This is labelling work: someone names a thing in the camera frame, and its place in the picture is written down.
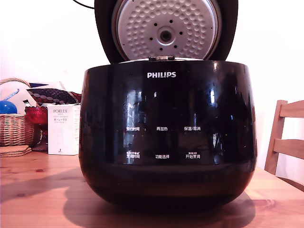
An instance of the wicker basket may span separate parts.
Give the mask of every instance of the wicker basket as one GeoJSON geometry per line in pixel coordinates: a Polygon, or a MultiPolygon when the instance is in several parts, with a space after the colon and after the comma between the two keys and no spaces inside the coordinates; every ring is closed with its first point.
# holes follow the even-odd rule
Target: wicker basket
{"type": "MultiPolygon", "coordinates": [[[[28,82],[18,78],[8,78],[0,81],[0,85],[6,82],[28,82]]],[[[25,119],[23,114],[0,114],[0,146],[36,145],[40,141],[40,129],[25,119]]]]}

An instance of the black rice cooker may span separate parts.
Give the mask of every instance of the black rice cooker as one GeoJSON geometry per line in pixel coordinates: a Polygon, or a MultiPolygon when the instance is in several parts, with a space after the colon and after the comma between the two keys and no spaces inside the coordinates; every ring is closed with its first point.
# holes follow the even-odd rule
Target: black rice cooker
{"type": "Polygon", "coordinates": [[[88,185],[133,208],[214,208],[256,167],[247,66],[226,62],[237,0],[96,0],[110,65],[86,71],[79,159],[88,185]]]}

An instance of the wooden chair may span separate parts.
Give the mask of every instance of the wooden chair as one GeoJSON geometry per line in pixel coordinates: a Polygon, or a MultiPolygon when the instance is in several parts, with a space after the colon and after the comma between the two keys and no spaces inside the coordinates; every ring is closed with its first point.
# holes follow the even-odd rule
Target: wooden chair
{"type": "MultiPolygon", "coordinates": [[[[265,170],[273,175],[276,174],[279,153],[304,159],[304,140],[282,139],[285,117],[304,118],[304,101],[288,104],[287,101],[279,100],[276,103],[274,123],[265,164],[265,170]]],[[[304,191],[303,185],[286,178],[280,179],[304,191]]]]}

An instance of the black cable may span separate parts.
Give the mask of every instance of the black cable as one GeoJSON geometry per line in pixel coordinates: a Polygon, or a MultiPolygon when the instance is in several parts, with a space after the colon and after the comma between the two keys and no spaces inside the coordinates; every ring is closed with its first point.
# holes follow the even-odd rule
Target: black cable
{"type": "Polygon", "coordinates": [[[87,6],[87,5],[82,4],[82,3],[80,3],[79,1],[76,1],[76,0],[73,0],[73,1],[76,2],[77,4],[81,5],[81,6],[84,6],[84,7],[87,7],[89,9],[93,9],[94,10],[94,7],[92,7],[92,6],[87,6]]]}

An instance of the red glass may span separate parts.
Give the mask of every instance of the red glass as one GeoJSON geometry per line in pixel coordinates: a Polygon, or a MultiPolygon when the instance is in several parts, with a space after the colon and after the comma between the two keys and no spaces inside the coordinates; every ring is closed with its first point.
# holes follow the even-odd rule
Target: red glass
{"type": "Polygon", "coordinates": [[[33,124],[38,124],[42,130],[42,139],[32,151],[48,151],[48,109],[45,107],[26,107],[25,118],[33,124]]]}

